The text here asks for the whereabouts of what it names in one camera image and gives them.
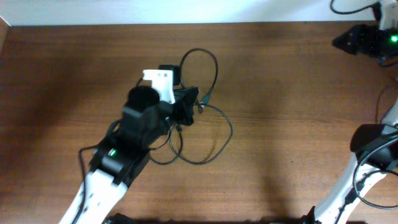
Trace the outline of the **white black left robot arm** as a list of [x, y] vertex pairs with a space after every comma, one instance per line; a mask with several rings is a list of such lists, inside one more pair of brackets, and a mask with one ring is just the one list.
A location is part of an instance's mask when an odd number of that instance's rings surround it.
[[193, 124], [198, 88], [172, 90], [177, 100], [168, 103], [149, 86], [130, 90], [121, 119], [111, 123], [93, 149], [90, 169], [61, 223], [103, 223], [149, 161], [151, 144], [172, 126]]

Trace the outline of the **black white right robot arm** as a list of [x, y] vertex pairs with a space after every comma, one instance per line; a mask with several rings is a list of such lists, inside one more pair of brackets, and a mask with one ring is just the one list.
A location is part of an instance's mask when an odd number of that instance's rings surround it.
[[[332, 41], [348, 54], [365, 54], [386, 60], [397, 56], [397, 26], [355, 25]], [[350, 143], [350, 158], [343, 175], [328, 196], [311, 208], [301, 223], [346, 223], [359, 202], [381, 210], [395, 210], [396, 205], [378, 205], [364, 197], [386, 175], [397, 175], [397, 105], [393, 104], [382, 119], [361, 125]]]

